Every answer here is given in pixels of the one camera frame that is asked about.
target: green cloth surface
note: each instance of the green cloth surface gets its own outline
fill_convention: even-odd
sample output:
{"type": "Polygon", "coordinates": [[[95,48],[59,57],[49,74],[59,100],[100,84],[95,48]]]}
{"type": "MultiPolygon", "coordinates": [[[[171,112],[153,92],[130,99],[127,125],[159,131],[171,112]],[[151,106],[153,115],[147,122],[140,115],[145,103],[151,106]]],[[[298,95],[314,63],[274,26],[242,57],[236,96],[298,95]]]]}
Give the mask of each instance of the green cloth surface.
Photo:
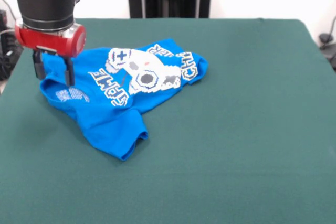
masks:
{"type": "Polygon", "coordinates": [[[1,224],[336,223],[336,76],[302,22],[77,22],[86,48],[173,38],[207,74],[123,163],[48,105],[25,50],[0,97],[1,224]]]}

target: black cable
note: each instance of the black cable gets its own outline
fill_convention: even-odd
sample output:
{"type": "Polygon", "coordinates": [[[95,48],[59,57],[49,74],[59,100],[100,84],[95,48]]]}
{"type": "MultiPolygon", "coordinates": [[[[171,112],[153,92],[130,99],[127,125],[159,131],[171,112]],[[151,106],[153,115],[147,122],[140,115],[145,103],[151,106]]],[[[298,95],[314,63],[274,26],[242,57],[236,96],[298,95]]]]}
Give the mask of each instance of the black cable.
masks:
{"type": "Polygon", "coordinates": [[[5,3],[5,5],[7,5],[8,9],[9,9],[9,12],[11,13],[13,19],[16,20],[14,12],[13,12],[11,6],[9,5],[9,3],[6,0],[2,0],[2,1],[5,3]]]}
{"type": "Polygon", "coordinates": [[[336,21],[336,16],[334,17],[334,19],[332,21],[330,32],[329,32],[329,38],[328,39],[330,39],[330,37],[332,35],[332,32],[334,31],[335,21],[336,21]]]}
{"type": "Polygon", "coordinates": [[[332,38],[332,32],[334,31],[334,27],[335,27],[335,22],[336,22],[336,16],[334,16],[334,19],[331,23],[331,27],[330,27],[330,32],[327,34],[327,38],[324,38],[323,40],[325,40],[326,42],[323,42],[323,45],[320,46],[320,49],[323,50],[325,48],[325,46],[330,42],[330,39],[332,38]]]}

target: cable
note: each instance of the cable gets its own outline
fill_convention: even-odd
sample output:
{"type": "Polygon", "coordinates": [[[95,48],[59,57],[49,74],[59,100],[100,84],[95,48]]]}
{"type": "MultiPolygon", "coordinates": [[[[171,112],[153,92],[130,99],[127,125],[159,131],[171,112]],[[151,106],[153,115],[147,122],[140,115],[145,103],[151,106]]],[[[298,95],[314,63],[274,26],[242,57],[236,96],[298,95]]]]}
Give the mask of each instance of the cable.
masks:
{"type": "Polygon", "coordinates": [[[332,24],[331,24],[331,28],[330,28],[330,32],[329,32],[329,39],[332,35],[332,32],[334,31],[335,21],[336,21],[336,16],[334,17],[334,19],[332,21],[332,24]]]}
{"type": "Polygon", "coordinates": [[[320,46],[321,50],[324,50],[327,44],[329,44],[333,40],[332,32],[334,31],[335,22],[336,22],[336,16],[334,17],[332,21],[330,32],[328,34],[325,34],[325,33],[320,34],[319,38],[320,38],[320,41],[323,43],[322,46],[320,46]]]}
{"type": "Polygon", "coordinates": [[[5,0],[2,0],[2,1],[5,3],[5,5],[7,5],[8,9],[9,9],[9,11],[10,11],[12,17],[13,17],[13,19],[16,20],[14,12],[13,12],[11,6],[9,5],[9,3],[7,1],[5,1],[5,0]]]}
{"type": "Polygon", "coordinates": [[[6,34],[6,33],[13,33],[13,32],[15,32],[14,29],[7,29],[7,30],[0,31],[0,35],[6,34]]]}

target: t-shirt sleeve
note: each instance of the t-shirt sleeve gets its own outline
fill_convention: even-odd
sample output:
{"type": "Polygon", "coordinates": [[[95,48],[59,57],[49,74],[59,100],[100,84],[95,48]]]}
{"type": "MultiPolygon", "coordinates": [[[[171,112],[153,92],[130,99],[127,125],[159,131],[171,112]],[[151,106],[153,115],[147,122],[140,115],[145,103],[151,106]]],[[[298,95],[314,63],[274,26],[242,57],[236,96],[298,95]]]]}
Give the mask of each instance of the t-shirt sleeve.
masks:
{"type": "Polygon", "coordinates": [[[76,121],[92,147],[122,161],[134,152],[139,138],[148,138],[142,117],[134,108],[117,110],[110,103],[91,101],[95,95],[88,90],[67,87],[50,77],[40,89],[51,105],[76,121]]]}
{"type": "Polygon", "coordinates": [[[90,144],[125,161],[134,152],[138,139],[147,139],[148,132],[138,110],[129,109],[113,121],[83,130],[90,144]]]}

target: white graphic print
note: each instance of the white graphic print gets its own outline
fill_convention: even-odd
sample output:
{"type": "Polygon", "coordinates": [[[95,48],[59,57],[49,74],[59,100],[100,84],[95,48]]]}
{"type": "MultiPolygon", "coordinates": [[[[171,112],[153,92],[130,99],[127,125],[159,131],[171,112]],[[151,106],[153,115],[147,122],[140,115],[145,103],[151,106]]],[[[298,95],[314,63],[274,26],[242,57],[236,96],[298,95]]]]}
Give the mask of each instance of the white graphic print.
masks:
{"type": "Polygon", "coordinates": [[[165,66],[154,54],[136,49],[111,49],[106,69],[110,73],[124,69],[132,76],[130,94],[157,92],[181,85],[181,69],[178,66],[165,66]]]}
{"type": "Polygon", "coordinates": [[[165,57],[173,57],[174,56],[174,54],[172,52],[170,52],[167,49],[164,49],[163,47],[161,47],[158,44],[155,44],[153,47],[150,47],[149,49],[147,49],[147,52],[150,52],[151,54],[155,54],[155,55],[165,56],[165,57]]]}
{"type": "Polygon", "coordinates": [[[182,58],[181,74],[186,81],[191,81],[198,75],[198,69],[191,52],[182,52],[177,57],[182,58]]]}
{"type": "Polygon", "coordinates": [[[90,102],[90,99],[86,94],[75,88],[59,90],[56,92],[56,96],[61,102],[66,102],[68,100],[82,100],[83,98],[86,102],[90,102]]]}

